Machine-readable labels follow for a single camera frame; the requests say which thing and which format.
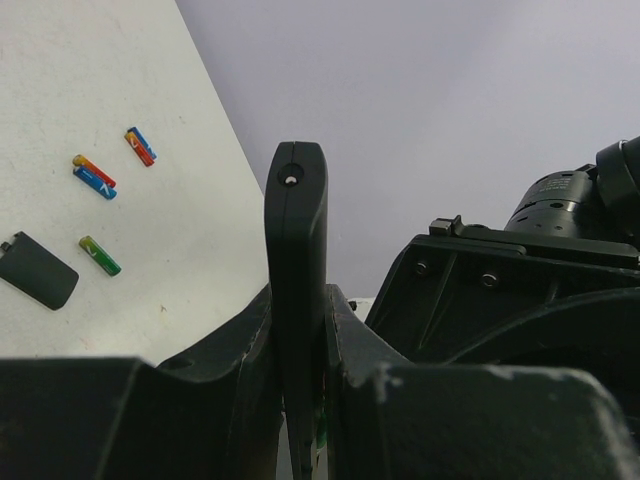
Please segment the plain black remote control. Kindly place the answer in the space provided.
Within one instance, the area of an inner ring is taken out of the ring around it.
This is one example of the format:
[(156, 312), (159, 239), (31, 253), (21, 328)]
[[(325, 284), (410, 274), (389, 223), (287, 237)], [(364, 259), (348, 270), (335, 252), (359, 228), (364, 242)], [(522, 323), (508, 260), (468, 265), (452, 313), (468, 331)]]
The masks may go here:
[(315, 462), (322, 392), (328, 172), (319, 144), (278, 145), (264, 203), (272, 328), (282, 380), (293, 476)]

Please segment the green yellow battery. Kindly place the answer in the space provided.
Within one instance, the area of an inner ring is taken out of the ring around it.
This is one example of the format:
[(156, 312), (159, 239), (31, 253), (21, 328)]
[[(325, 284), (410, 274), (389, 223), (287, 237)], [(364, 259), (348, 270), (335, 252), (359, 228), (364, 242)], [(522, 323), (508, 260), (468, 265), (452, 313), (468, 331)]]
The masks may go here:
[(110, 277), (115, 277), (121, 273), (121, 266), (110, 256), (110, 254), (91, 236), (87, 235), (79, 239), (79, 247), (91, 257)]

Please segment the black battery cover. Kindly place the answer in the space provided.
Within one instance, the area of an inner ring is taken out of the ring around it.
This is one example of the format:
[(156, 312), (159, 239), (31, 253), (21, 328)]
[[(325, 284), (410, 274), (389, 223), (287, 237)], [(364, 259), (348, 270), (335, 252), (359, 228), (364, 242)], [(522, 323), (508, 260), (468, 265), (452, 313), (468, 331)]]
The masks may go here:
[(52, 311), (69, 300), (79, 274), (25, 232), (1, 243), (1, 278)]

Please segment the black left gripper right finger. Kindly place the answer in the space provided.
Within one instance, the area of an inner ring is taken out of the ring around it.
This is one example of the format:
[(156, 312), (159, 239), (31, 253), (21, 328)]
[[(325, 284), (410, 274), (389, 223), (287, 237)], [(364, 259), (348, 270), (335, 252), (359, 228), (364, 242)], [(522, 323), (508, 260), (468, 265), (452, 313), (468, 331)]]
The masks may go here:
[(326, 304), (332, 479), (626, 479), (614, 396), (567, 368), (410, 362), (337, 286)]

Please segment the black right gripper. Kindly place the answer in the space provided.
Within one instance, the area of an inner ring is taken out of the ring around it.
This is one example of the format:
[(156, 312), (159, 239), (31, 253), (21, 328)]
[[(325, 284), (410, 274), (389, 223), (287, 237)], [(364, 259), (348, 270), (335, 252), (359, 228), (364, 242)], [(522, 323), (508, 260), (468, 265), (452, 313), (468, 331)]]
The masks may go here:
[(424, 363), (629, 347), (639, 331), (639, 252), (439, 219), (398, 255), (366, 323)]

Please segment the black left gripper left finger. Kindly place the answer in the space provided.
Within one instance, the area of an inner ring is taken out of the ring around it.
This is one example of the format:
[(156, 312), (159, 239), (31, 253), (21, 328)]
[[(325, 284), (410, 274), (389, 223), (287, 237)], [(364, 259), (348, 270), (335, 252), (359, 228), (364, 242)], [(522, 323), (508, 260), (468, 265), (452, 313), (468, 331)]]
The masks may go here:
[(272, 479), (282, 423), (270, 295), (183, 352), (5, 360), (5, 479)]

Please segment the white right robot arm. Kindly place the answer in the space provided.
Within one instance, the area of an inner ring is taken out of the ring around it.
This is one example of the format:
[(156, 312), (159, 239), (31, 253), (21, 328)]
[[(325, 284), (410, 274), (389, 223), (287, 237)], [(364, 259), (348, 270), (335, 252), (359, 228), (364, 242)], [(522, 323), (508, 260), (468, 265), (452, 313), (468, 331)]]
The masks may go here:
[(391, 267), (367, 325), (422, 363), (570, 364), (639, 340), (639, 143), (548, 174), (505, 227), (434, 220)]

